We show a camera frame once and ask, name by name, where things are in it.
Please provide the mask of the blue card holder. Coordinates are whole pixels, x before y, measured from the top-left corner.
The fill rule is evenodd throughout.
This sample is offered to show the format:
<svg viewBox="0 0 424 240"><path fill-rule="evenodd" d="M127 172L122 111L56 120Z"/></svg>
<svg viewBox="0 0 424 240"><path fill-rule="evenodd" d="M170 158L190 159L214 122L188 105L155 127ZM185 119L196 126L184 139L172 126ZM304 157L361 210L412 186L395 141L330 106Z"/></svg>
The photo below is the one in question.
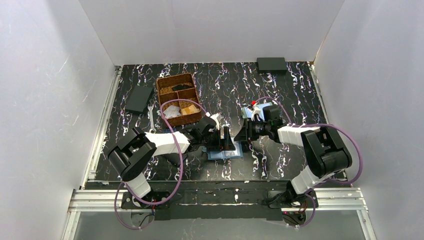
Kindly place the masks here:
<svg viewBox="0 0 424 240"><path fill-rule="evenodd" d="M207 153L208 160L236 159L243 157L243 152L240 150L239 146L236 146L235 150L225 151L207 151L206 147L203 147L202 151Z"/></svg>

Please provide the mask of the white credit card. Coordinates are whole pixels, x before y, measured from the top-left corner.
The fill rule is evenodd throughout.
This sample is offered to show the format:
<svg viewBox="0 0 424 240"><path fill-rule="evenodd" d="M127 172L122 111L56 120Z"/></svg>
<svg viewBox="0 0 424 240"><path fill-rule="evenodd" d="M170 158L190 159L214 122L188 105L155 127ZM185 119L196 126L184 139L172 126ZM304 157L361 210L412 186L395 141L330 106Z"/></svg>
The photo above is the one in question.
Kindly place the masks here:
<svg viewBox="0 0 424 240"><path fill-rule="evenodd" d="M170 105L167 109L165 109L163 111L163 113L167 116L167 115L176 115L176 116L180 116L180 107L176 106L176 105Z"/></svg>
<svg viewBox="0 0 424 240"><path fill-rule="evenodd" d="M163 114L166 119L181 117L181 108L175 105L170 105L167 109L163 111Z"/></svg>

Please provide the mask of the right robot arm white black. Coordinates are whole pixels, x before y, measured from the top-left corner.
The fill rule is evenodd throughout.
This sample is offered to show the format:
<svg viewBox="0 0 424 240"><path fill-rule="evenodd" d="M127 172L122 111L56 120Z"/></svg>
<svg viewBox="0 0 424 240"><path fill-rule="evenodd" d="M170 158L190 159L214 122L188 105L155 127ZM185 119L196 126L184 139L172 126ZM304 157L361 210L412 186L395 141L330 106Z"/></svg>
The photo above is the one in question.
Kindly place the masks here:
<svg viewBox="0 0 424 240"><path fill-rule="evenodd" d="M252 106L252 114L244 120L235 141L251 142L262 136L280 144L302 147L307 166L287 185L284 200L304 195L333 174L349 168L352 157L338 131L331 127L295 127L285 123L277 105Z"/></svg>

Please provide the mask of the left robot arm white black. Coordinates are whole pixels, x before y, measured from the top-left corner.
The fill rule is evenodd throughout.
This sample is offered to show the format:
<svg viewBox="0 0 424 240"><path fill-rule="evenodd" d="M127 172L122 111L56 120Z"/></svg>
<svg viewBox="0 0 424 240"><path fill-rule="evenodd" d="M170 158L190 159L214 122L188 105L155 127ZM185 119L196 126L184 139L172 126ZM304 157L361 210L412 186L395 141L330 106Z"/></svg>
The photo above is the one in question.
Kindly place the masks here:
<svg viewBox="0 0 424 240"><path fill-rule="evenodd" d="M169 133L145 132L134 127L111 148L107 159L129 192L141 199L151 191L143 173L151 158L169 154L183 156L200 147L209 152L236 150L229 128L220 126L217 117L217 114L204 116L187 128Z"/></svg>

